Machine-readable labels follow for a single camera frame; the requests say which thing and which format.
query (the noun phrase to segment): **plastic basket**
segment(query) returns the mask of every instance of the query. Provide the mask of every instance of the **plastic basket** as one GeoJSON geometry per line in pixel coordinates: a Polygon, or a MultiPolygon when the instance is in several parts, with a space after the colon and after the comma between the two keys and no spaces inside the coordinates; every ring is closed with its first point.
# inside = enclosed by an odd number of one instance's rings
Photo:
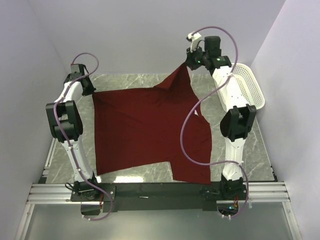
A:
{"type": "MultiPolygon", "coordinates": [[[[265,97],[250,67],[242,63],[237,63],[234,68],[233,75],[248,103],[250,105],[255,105],[256,109],[261,109],[265,105],[265,97]]],[[[218,91],[218,96],[223,110],[227,112],[226,103],[224,98],[221,96],[220,91],[218,91]]]]}

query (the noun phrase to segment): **gray marble surface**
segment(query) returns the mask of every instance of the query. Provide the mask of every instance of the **gray marble surface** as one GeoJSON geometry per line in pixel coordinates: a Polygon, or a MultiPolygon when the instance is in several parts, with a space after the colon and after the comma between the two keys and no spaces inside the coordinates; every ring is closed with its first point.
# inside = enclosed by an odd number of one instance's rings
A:
{"type": "MultiPolygon", "coordinates": [[[[167,74],[101,74],[91,77],[98,92],[150,88],[162,82],[167,74]]],[[[191,85],[198,98],[203,97],[215,88],[209,74],[191,75],[191,85]]],[[[96,172],[96,154],[94,141],[94,104],[91,96],[81,97],[77,103],[83,122],[82,142],[90,166],[96,172]]],[[[225,115],[217,94],[201,103],[201,112],[210,123],[212,133],[211,162],[225,159],[225,140],[220,132],[220,121],[225,115]]],[[[270,161],[260,133],[257,120],[254,121],[243,150],[243,166],[250,181],[273,181],[270,161]]],[[[220,181],[224,165],[211,166],[211,180],[220,181]]],[[[175,182],[169,162],[160,162],[128,169],[105,173],[100,176],[103,183],[113,182],[175,182]]],[[[74,181],[74,173],[66,151],[60,143],[54,148],[47,184],[64,184],[74,181]]]]}

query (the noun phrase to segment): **gray wall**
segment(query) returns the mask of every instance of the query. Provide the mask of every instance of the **gray wall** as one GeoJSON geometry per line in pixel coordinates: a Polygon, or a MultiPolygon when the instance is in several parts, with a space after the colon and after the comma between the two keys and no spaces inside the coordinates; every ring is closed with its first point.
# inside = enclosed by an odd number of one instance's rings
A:
{"type": "Polygon", "coordinates": [[[258,120],[305,240],[319,239],[320,2],[287,0],[252,70],[266,104],[258,120]]]}
{"type": "MultiPolygon", "coordinates": [[[[29,0],[69,69],[70,56],[91,52],[99,73],[170,73],[186,58],[188,33],[216,25],[234,35],[250,65],[285,0],[29,0]]],[[[223,54],[234,47],[218,30],[223,54]]],[[[94,60],[82,58],[90,68],[94,60]]]]}
{"type": "Polygon", "coordinates": [[[45,105],[66,76],[25,0],[0,0],[0,239],[14,238],[50,145],[45,105]]]}

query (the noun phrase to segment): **dark red fabric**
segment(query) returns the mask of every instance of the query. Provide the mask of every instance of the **dark red fabric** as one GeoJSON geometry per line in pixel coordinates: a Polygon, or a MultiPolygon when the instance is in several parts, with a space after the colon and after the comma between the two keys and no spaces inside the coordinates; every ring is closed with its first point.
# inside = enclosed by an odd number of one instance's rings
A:
{"type": "MultiPolygon", "coordinates": [[[[98,175],[170,162],[174,180],[210,183],[209,166],[190,162],[180,147],[181,127],[198,101],[184,63],[154,87],[96,92],[92,98],[98,175]]],[[[186,125],[184,146],[194,160],[209,163],[210,125],[200,107],[196,111],[186,125]]]]}

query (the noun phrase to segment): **purple cable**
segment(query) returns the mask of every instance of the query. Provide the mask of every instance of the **purple cable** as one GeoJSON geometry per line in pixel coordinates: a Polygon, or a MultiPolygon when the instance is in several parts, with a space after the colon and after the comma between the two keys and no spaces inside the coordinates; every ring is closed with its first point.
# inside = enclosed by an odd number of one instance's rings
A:
{"type": "Polygon", "coordinates": [[[57,106],[58,106],[58,104],[61,103],[61,102],[64,100],[64,98],[67,96],[71,85],[73,85],[75,82],[79,81],[80,79],[83,79],[83,78],[88,77],[89,75],[93,74],[93,73],[98,69],[98,67],[99,67],[99,60],[98,60],[98,58],[97,58],[95,55],[93,55],[93,54],[91,54],[91,53],[89,53],[89,52],[83,52],[83,53],[78,54],[78,55],[73,59],[72,64],[74,64],[75,60],[76,60],[79,56],[81,56],[81,55],[90,55],[90,56],[94,57],[95,60],[96,60],[96,67],[95,67],[95,69],[94,69],[92,72],[89,72],[89,73],[87,73],[86,75],[83,75],[83,76],[80,76],[80,77],[76,78],[75,80],[73,80],[73,81],[69,84],[69,86],[66,88],[63,96],[62,96],[58,101],[56,101],[56,102],[54,103],[53,113],[54,113],[54,118],[55,118],[56,123],[58,124],[59,129],[60,129],[62,135],[64,136],[65,140],[66,140],[67,143],[68,143],[68,146],[69,146],[69,148],[70,148],[70,152],[71,152],[72,158],[73,158],[73,160],[74,160],[75,166],[76,166],[76,168],[77,168],[78,170],[80,169],[80,170],[79,170],[80,176],[82,177],[82,179],[83,179],[88,185],[90,185],[91,187],[93,187],[93,188],[99,190],[100,192],[104,193],[104,194],[109,198],[109,200],[110,200],[110,209],[109,209],[109,211],[108,211],[108,213],[107,213],[106,215],[104,215],[104,216],[102,216],[102,217],[98,217],[98,218],[90,218],[90,217],[88,217],[88,216],[84,216],[84,218],[85,218],[85,219],[88,219],[89,221],[99,221],[99,220],[102,220],[102,219],[105,219],[106,217],[108,217],[108,216],[110,215],[110,213],[112,212],[112,209],[113,209],[113,199],[112,199],[112,197],[111,197],[105,190],[103,190],[102,188],[100,188],[100,187],[92,184],[91,182],[89,182],[89,181],[87,180],[87,178],[85,177],[85,175],[83,174],[83,172],[81,171],[81,168],[80,168],[80,166],[79,166],[78,160],[77,160],[76,155],[75,155],[75,152],[74,152],[74,150],[73,150],[73,148],[72,148],[72,144],[71,144],[71,142],[70,142],[70,139],[68,138],[66,132],[64,131],[63,127],[61,126],[61,123],[60,123],[60,121],[59,121],[59,117],[58,117],[58,114],[57,114],[57,106]]]}
{"type": "Polygon", "coordinates": [[[197,31],[194,31],[192,33],[192,35],[204,30],[204,29],[219,29],[223,32],[225,32],[232,40],[233,42],[233,45],[234,45],[234,49],[235,49],[235,60],[234,60],[234,64],[231,68],[231,71],[230,71],[230,75],[227,77],[226,81],[219,87],[217,87],[215,90],[213,90],[212,92],[210,92],[209,94],[207,94],[206,96],[204,96],[203,98],[201,98],[194,106],[193,108],[190,110],[189,114],[186,116],[184,122],[183,122],[183,125],[182,125],[182,128],[181,128],[181,132],[180,132],[180,146],[181,146],[181,150],[183,152],[183,154],[185,155],[185,157],[190,160],[191,162],[193,162],[194,164],[198,164],[198,165],[202,165],[202,166],[211,166],[211,165],[217,165],[217,164],[226,164],[226,163],[229,163],[229,164],[237,164],[240,169],[241,169],[241,172],[243,173],[244,177],[245,177],[245,182],[246,182],[246,197],[245,197],[245,201],[244,201],[244,204],[242,206],[242,208],[239,209],[239,211],[231,216],[231,218],[234,218],[236,217],[238,214],[242,213],[242,211],[244,210],[247,202],[248,202],[248,198],[249,198],[249,179],[248,179],[248,176],[244,170],[244,168],[236,161],[231,161],[231,160],[224,160],[224,161],[217,161],[217,162],[209,162],[209,163],[203,163],[203,162],[198,162],[198,161],[195,161],[193,160],[186,152],[185,148],[184,148],[184,140],[183,140],[183,136],[184,136],[184,131],[185,131],[185,128],[186,128],[186,124],[190,118],[190,116],[195,112],[196,108],[201,104],[201,102],[203,102],[205,99],[207,99],[208,97],[210,97],[212,94],[216,93],[217,91],[219,91],[220,89],[222,89],[225,85],[228,84],[231,76],[232,76],[232,73],[234,72],[235,70],[235,67],[237,65],[237,62],[238,62],[238,47],[237,47],[237,44],[236,44],[236,41],[235,39],[232,37],[232,35],[226,31],[225,29],[223,29],[222,27],[219,27],[219,26],[206,26],[206,27],[202,27],[200,28],[199,30],[197,31]]]}

